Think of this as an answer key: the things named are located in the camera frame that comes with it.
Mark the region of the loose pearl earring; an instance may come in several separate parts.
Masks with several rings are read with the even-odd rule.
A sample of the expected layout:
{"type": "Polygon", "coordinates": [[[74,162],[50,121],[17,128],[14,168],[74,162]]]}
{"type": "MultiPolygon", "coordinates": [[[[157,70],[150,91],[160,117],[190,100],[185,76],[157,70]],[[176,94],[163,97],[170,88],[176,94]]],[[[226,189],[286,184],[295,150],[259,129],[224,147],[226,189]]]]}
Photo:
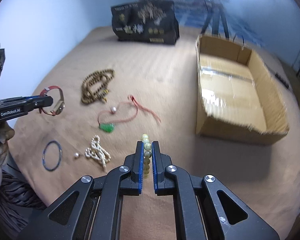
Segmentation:
{"type": "Polygon", "coordinates": [[[75,159],[78,159],[79,157],[80,157],[80,154],[79,154],[79,153],[75,153],[75,154],[74,154],[74,158],[75,158],[75,159]]]}

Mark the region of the cardboard box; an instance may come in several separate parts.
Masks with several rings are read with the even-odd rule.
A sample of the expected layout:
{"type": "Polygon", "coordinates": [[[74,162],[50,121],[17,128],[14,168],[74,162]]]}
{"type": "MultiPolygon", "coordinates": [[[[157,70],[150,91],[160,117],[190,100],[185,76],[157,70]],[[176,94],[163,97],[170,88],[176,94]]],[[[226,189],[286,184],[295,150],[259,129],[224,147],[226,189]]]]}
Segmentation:
{"type": "Polygon", "coordinates": [[[288,134],[281,93],[256,50],[200,35],[196,56],[197,135],[272,145],[288,134]]]}

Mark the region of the black snack bag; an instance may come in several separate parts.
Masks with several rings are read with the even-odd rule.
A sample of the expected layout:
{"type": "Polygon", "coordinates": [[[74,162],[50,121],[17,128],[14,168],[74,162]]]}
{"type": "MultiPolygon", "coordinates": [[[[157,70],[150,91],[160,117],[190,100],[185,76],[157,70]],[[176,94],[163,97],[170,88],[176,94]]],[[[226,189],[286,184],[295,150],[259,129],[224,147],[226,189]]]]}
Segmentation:
{"type": "Polygon", "coordinates": [[[120,41],[174,45],[180,37],[173,1],[157,0],[111,7],[111,26],[120,41]]]}

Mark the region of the blue patterned bed sheet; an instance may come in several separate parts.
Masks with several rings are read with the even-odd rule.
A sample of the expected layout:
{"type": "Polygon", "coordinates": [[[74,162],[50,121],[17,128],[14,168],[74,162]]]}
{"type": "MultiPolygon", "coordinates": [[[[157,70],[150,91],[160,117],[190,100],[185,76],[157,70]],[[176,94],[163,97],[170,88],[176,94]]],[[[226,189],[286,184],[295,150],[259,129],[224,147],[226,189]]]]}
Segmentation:
{"type": "Polygon", "coordinates": [[[253,29],[241,18],[232,16],[225,10],[210,12],[203,6],[178,7],[175,6],[175,16],[182,26],[206,29],[207,33],[218,30],[218,36],[228,34],[230,39],[253,43],[259,47],[264,46],[264,41],[253,29]]]}

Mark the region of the black tripod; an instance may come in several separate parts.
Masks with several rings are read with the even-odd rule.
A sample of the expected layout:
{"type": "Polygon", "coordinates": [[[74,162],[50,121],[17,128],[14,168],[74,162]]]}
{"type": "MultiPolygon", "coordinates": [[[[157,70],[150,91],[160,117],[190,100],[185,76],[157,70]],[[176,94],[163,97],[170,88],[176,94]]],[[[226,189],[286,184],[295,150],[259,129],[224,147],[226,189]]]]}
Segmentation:
{"type": "Polygon", "coordinates": [[[204,0],[206,10],[207,10],[207,16],[205,18],[205,22],[203,24],[201,34],[204,35],[209,27],[211,25],[211,34],[213,36],[219,35],[219,27],[220,24],[223,26],[224,30],[224,37],[229,40],[229,29],[228,24],[226,21],[226,16],[224,12],[224,7],[220,0],[204,0]]]}

